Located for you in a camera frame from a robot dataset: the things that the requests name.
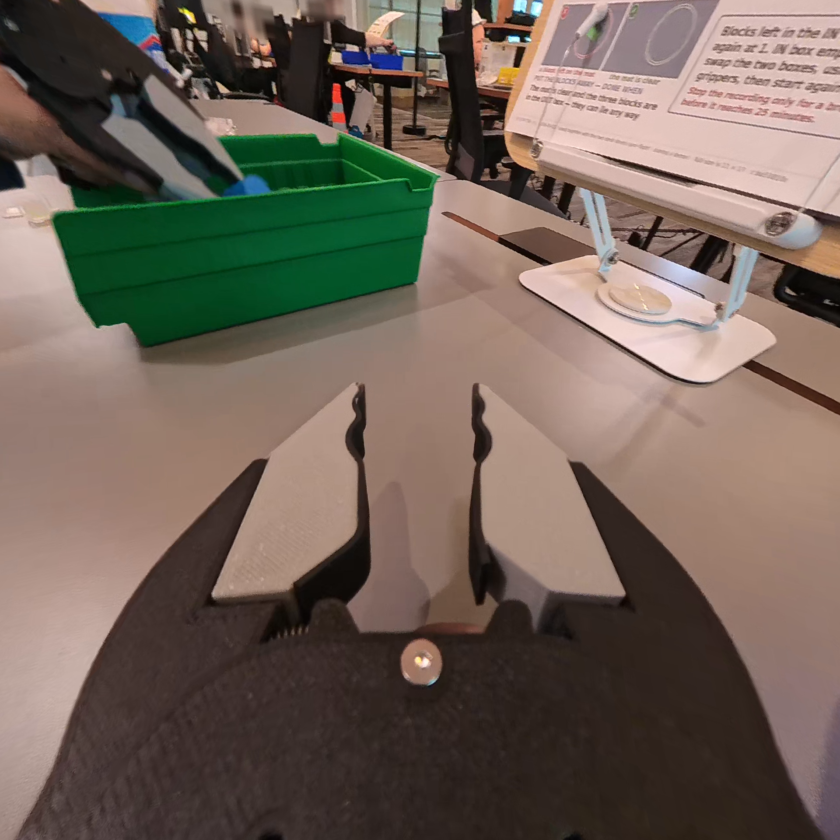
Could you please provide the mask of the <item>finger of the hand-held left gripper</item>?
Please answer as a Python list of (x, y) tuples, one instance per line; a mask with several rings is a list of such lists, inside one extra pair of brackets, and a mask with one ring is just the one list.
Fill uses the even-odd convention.
[(238, 165), (203, 117), (160, 78), (143, 80), (135, 115), (173, 153), (180, 169), (210, 192), (226, 193), (243, 180)]
[(153, 196), (165, 201), (198, 200), (221, 196), (210, 192), (194, 176), (185, 174), (160, 140), (148, 131), (136, 113), (112, 113), (103, 121), (108, 148), (103, 159), (124, 172), (132, 183), (143, 183)]

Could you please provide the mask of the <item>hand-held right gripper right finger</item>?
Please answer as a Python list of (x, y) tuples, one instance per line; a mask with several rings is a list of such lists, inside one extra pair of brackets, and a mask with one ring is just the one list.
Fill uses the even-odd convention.
[(520, 602), (537, 632), (567, 604), (621, 605), (625, 589), (567, 454), (487, 385), (472, 386), (470, 408), (475, 603)]

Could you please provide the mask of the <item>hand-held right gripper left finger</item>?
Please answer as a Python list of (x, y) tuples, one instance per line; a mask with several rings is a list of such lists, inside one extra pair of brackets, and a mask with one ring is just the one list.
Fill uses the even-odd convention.
[(364, 385), (352, 383), (269, 454), (212, 597), (311, 610), (350, 602), (371, 571)]

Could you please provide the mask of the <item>green plastic bin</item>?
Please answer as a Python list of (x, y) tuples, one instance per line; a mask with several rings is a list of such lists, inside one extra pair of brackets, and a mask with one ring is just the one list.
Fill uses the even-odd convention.
[(153, 347), (417, 281), (438, 173), (344, 133), (222, 143), (269, 193), (153, 203), (79, 188), (53, 217), (96, 327)]

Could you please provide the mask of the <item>person's left hand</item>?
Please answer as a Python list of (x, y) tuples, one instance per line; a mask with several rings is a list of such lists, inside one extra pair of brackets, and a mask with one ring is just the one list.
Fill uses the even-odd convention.
[(119, 185), (153, 195), (152, 187), (132, 183), (124, 172), (101, 161), (66, 136), (56, 119), (27, 93), (19, 79), (1, 67), (1, 189), (23, 188), (17, 163), (44, 155), (68, 186)]

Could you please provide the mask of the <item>small blue storage bin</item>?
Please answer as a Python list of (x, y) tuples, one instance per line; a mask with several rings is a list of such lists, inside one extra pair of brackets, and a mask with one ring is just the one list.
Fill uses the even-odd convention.
[(388, 72), (403, 71), (403, 56), (394, 52), (341, 51), (341, 63), (348, 67), (370, 67)]

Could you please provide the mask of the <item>wooden background table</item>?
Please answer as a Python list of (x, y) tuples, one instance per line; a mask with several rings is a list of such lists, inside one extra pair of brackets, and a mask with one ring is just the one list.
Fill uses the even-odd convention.
[(392, 151), (393, 135), (393, 105), (392, 90), (394, 88), (411, 88), (417, 94), (417, 83), (425, 78), (425, 73), (420, 70), (389, 70), (361, 65), (332, 65), (332, 69), (342, 72), (345, 75), (366, 79), (372, 83), (381, 84), (383, 87), (383, 142), (384, 148)]

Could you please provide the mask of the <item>wooden backing board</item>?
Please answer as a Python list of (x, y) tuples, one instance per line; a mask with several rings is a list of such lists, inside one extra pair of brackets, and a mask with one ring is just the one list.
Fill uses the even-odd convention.
[[(553, 4), (553, 2), (545, 2), (543, 4), (541, 16), (543, 15), (543, 9), (545, 7), (551, 7), (552, 4)], [(593, 8), (592, 16), (590, 16), (590, 18), (589, 18), (590, 22), (592, 22), (592, 23), (599, 22), (603, 18), (603, 16), (605, 15), (605, 13), (606, 13), (606, 2), (598, 2), (598, 4)], [(526, 55), (525, 55), (525, 57), (523, 59), (523, 62), (522, 62), (520, 75), (521, 74), (526, 74), (528, 72), (528, 69), (531, 65), (531, 59), (533, 57), (533, 52), (535, 51), (535, 48), (532, 46), (532, 43), (541, 36), (541, 34), (542, 34), (542, 32), (545, 28), (545, 24), (542, 24), (539, 21), (541, 16), (539, 17), (539, 19), (537, 21), (537, 25), (532, 32), (532, 41), (529, 44), (529, 46), (527, 47)], [(511, 98), (511, 101), (510, 101), (510, 103), (507, 107), (507, 115), (508, 115), (508, 109), (510, 108), (510, 106), (515, 104), (521, 87), (522, 87), (521, 79), (519, 78), (518, 81), (516, 82), (515, 86), (514, 86), (514, 91), (513, 91), (513, 94), (512, 94), (512, 98)], [(734, 192), (734, 191), (729, 190), (729, 189), (724, 189), (724, 188), (721, 188), (721, 187), (712, 186), (712, 185), (704, 184), (704, 183), (701, 183), (701, 182), (694, 182), (694, 181), (691, 181), (691, 180), (687, 180), (685, 178), (681, 178), (681, 177), (677, 177), (677, 176), (674, 176), (674, 175), (667, 174), (667, 173), (662, 172), (662, 171), (650, 169), (650, 168), (647, 168), (645, 166), (641, 166), (641, 165), (638, 165), (638, 164), (630, 164), (630, 163), (626, 163), (624, 161), (618, 161), (616, 159), (612, 159), (612, 158), (605, 157), (605, 156), (602, 156), (602, 155), (598, 154), (601, 157), (605, 158), (610, 163), (616, 163), (616, 164), (621, 164), (621, 165), (626, 165), (626, 166), (629, 166), (629, 167), (633, 167), (635, 169), (638, 169), (638, 170), (642, 171), (643, 173), (654, 174), (654, 175), (668, 175), (668, 176), (671, 176), (671, 177), (673, 177), (676, 180), (679, 180), (681, 182), (687, 182), (687, 183), (690, 183), (690, 184), (698, 184), (698, 185), (702, 185), (702, 186), (717, 187), (717, 188), (720, 188), (720, 189), (722, 189), (724, 191), (727, 191), (727, 192), (738, 193), (738, 194), (748, 196), (748, 197), (754, 197), (754, 198), (757, 198), (761, 201), (765, 201), (767, 203), (771, 203), (771, 204), (774, 204), (774, 205), (781, 205), (783, 207), (788, 207), (788, 208), (791, 208), (791, 209), (794, 209), (794, 210), (802, 210), (803, 212), (813, 216), (823, 226), (823, 231), (822, 231), (822, 234), (819, 237), (818, 241), (814, 245), (808, 246), (806, 248), (802, 248), (802, 249), (798, 249), (798, 250), (789, 250), (789, 249), (783, 249), (783, 248), (781, 248), (780, 246), (777, 246), (777, 245), (762, 245), (761, 243), (759, 243), (755, 239), (746, 238), (746, 237), (743, 237), (743, 236), (740, 236), (740, 235), (731, 234), (726, 229), (724, 229), (722, 226), (720, 226), (719, 224), (703, 223), (703, 222), (700, 222), (698, 220), (695, 220), (695, 219), (689, 217), (686, 214), (667, 211), (662, 206), (657, 205), (656, 203), (654, 203), (651, 200), (648, 200), (648, 199), (646, 200), (646, 199), (641, 199), (641, 198), (638, 198), (638, 199), (632, 198), (629, 195), (625, 194), (624, 192), (620, 192), (616, 185), (609, 185), (608, 182), (602, 182), (602, 181), (596, 180), (595, 178), (592, 178), (592, 177), (583, 177), (582, 175), (581, 176), (573, 175), (573, 174), (570, 173), (570, 171), (564, 170), (564, 169), (551, 170), (545, 164), (537, 163), (531, 156), (532, 140), (537, 139), (537, 138), (522, 137), (521, 135), (518, 135), (518, 134), (515, 134), (515, 133), (510, 133), (507, 130), (506, 130), (506, 133), (507, 133), (507, 140), (508, 140), (508, 148), (509, 148), (510, 152), (512, 152), (514, 159), (518, 163), (533, 166), (537, 172), (540, 172), (540, 173), (546, 174), (546, 175), (554, 175), (562, 181), (571, 182), (571, 183), (579, 186), (580, 188), (586, 188), (586, 189), (589, 189), (589, 190), (593, 190), (594, 192), (602, 193), (606, 196), (615, 198), (616, 200), (620, 200), (620, 201), (623, 201), (623, 202), (626, 202), (626, 203), (634, 204), (638, 207), (642, 207), (642, 208), (648, 210), (651, 213), (658, 213), (658, 214), (663, 214), (663, 215), (672, 217), (672, 218), (677, 219), (681, 222), (685, 222), (687, 224), (691, 224), (693, 226), (696, 226), (700, 230), (703, 230), (703, 231), (705, 231), (709, 234), (713, 234), (713, 235), (719, 236), (721, 238), (728, 238), (732, 242), (735, 242), (737, 244), (742, 244), (742, 245), (747, 245), (747, 246), (750, 246), (750, 247), (754, 247), (759, 252), (761, 252), (761, 253), (763, 253), (767, 256), (772, 256), (774, 258), (781, 259), (782, 261), (787, 261), (787, 262), (793, 264), (794, 266), (799, 266), (799, 267), (802, 267), (802, 268), (806, 268), (806, 269), (809, 269), (809, 270), (812, 270), (814, 272), (824, 274), (824, 275), (827, 275), (827, 276), (830, 276), (830, 277), (834, 277), (834, 278), (838, 277), (838, 217), (828, 217), (828, 216), (824, 216), (824, 215), (820, 215), (820, 214), (814, 214), (814, 213), (808, 212), (808, 211), (806, 211), (804, 209), (801, 209), (801, 208), (794, 208), (793, 206), (790, 206), (790, 205), (783, 205), (783, 204), (780, 204), (780, 203), (774, 203), (774, 202), (771, 202), (771, 201), (768, 201), (768, 200), (765, 200), (765, 199), (762, 199), (762, 198), (758, 198), (756, 196), (749, 195), (749, 194), (746, 194), (746, 193)]]

